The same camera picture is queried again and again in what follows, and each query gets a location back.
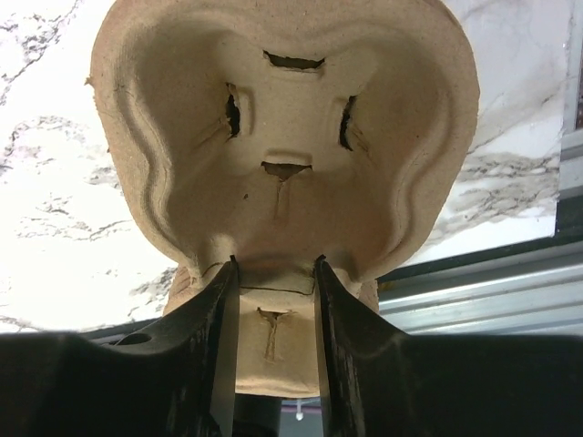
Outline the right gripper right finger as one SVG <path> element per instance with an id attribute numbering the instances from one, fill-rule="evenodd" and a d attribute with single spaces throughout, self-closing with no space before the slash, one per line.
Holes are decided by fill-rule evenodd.
<path id="1" fill-rule="evenodd" d="M 410 335 L 314 264 L 327 436 L 579 436 L 582 340 Z"/>

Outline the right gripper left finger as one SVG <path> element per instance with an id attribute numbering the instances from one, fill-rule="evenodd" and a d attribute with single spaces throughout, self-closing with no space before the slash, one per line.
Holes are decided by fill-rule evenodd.
<path id="1" fill-rule="evenodd" d="M 1 338 L 4 436 L 228 436 L 239 274 L 115 344 L 70 332 Z"/>

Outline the cardboard cup carrier tray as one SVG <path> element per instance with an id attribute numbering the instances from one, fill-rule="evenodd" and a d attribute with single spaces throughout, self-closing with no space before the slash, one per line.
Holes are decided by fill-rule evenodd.
<path id="1" fill-rule="evenodd" d="M 473 141 L 479 85 L 439 1 L 117 1 L 88 78 L 173 311 L 240 266 L 236 389 L 319 392 L 314 262 L 372 310 Z"/>

